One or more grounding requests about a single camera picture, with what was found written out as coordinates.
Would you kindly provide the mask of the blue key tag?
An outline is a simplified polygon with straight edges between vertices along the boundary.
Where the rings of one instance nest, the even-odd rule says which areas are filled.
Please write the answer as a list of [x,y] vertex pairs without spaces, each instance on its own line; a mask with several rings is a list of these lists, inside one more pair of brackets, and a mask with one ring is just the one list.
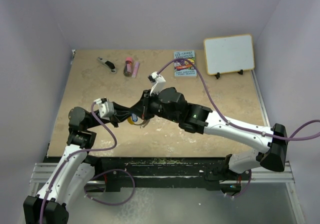
[[138,117],[134,113],[131,115],[131,119],[134,123],[138,121]]

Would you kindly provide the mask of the metal keyring organizer with rings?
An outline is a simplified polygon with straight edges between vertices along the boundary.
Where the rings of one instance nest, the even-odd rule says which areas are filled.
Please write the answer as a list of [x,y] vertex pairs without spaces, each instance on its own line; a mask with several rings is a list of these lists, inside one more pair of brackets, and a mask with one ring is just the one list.
[[150,120],[144,120],[144,119],[138,118],[137,121],[133,121],[132,117],[129,117],[127,119],[127,122],[130,125],[137,126],[142,129],[142,128],[145,128],[150,123]]

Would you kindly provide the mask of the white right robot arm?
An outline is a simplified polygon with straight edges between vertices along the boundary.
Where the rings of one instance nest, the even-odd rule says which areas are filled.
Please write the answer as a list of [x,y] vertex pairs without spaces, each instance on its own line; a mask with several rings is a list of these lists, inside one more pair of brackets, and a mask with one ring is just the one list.
[[158,116],[177,123],[186,132],[220,136],[251,147],[250,151],[226,157],[222,174],[228,180],[258,167],[273,172],[285,170],[288,142],[282,124],[270,127],[236,119],[223,120],[217,111],[187,102],[174,87],[165,88],[158,94],[145,90],[130,111],[143,120]]

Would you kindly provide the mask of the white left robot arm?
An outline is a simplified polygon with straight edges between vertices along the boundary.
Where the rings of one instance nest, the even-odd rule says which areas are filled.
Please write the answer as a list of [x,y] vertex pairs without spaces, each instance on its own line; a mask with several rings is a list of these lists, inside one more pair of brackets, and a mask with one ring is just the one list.
[[66,224],[71,205],[87,182],[103,175],[101,165],[85,162],[89,152],[94,152],[96,138],[96,133],[89,129],[107,123],[117,127],[131,115],[131,109],[105,98],[92,105],[98,106],[98,110],[87,111],[79,106],[70,110],[69,136],[60,161],[37,194],[28,196],[23,203],[27,224]]

